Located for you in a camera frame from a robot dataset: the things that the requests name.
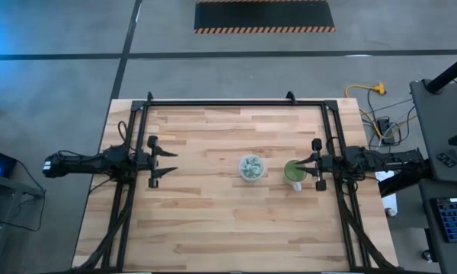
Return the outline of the black desk leg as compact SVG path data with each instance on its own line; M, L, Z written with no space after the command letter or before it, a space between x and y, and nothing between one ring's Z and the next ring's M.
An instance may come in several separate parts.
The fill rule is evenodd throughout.
M433 179L434 175L430 168L403 169L388 179L379 182L381 197L386 197L400 190L417 184L422 179Z

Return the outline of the green ceramic mug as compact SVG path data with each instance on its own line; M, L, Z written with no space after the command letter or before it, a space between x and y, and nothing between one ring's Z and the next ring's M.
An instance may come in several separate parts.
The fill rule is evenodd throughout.
M297 193L302 191L302 182L307 177L307 173L300 170L300 167L305 167L305 165L299 164L298 160L291 160L283 168L284 182L290 185Z

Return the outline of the backlit black keyboard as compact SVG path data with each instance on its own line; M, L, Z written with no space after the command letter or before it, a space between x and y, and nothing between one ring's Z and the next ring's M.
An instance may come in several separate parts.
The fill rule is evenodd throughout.
M457 243L457 197L433 198L430 204L444 241Z

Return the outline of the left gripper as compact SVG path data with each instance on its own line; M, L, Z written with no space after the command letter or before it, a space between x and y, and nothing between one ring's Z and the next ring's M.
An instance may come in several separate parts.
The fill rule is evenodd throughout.
M158 137L151 135L147 140L147 146L151 149L151 152L145 152L142 148L138 148L136 151L137 170L151 172L148 182L148 187L151 189L158 188L157 178L162 178L165 174L177 169L177 167L157 168L157 156L177 157L177 154L165 151L161 147L156 146L157 142Z

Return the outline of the grey desk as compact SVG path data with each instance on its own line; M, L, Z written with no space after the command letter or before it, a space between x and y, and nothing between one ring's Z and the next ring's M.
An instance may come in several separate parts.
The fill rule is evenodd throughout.
M457 197L457 184L422 180L419 182L423 210L428 227L425 229L428 250L433 262L438 263L442 274L457 274L457 243L447 243L431 208L430 200L433 198Z
M410 83L433 175L437 180L457 183L457 165L448 168L436 159L442 152L457 161L457 146L448 140L457 135L457 84L448 84L440 94L431 94L424 81Z

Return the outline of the black pole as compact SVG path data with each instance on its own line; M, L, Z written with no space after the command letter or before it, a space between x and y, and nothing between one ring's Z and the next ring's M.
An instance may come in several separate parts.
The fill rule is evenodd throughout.
M425 84L426 90L431 94L440 94L442 89L457 78L457 62L448 67L444 72Z

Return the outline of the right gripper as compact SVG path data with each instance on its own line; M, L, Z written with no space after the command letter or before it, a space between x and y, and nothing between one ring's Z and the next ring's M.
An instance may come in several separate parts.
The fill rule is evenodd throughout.
M317 177L315 189L317 191L325 191L327 189L326 179L323 178L323 173L330 173L334 167L334 157L332 155L322 155L322 141L320 139L312 140L313 153L306 159L296 162L296 164L308 164L315 162L315 167L297 166L296 170L304 171Z

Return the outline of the white desk foot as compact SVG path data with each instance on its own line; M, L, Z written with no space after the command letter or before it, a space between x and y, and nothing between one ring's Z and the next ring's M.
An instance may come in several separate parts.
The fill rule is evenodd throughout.
M382 182L395 175L394 171L378 171L375 172L378 185L381 186ZM382 203L385 208L385 214L387 218L394 218L398 214L397 197L395 194L391 194L382 198Z

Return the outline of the hazard-striped black floor mat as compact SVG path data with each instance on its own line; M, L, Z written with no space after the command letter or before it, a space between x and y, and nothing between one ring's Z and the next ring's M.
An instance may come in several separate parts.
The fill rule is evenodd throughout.
M199 0L194 33L333 33L327 0Z

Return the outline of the small black device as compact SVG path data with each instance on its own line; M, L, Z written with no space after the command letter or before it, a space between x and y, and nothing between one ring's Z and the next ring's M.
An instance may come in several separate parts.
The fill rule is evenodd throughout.
M436 159L447 166L448 168L454 167L457 165L457 161L454 160L451 156L449 156L447 153L442 152L436 156Z

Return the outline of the clear plastic cup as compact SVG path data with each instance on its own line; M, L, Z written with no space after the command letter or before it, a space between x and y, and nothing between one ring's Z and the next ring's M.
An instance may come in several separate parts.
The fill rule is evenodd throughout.
M260 156L245 155L239 161L238 171L244 181L253 183L265 175L266 166Z

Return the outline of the black power strip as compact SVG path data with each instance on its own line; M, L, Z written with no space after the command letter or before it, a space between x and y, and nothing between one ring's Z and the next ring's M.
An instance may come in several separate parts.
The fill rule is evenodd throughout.
M393 145L395 143L392 135L392 124L389 118L381 118L377 120L378 131L382 136L381 145Z

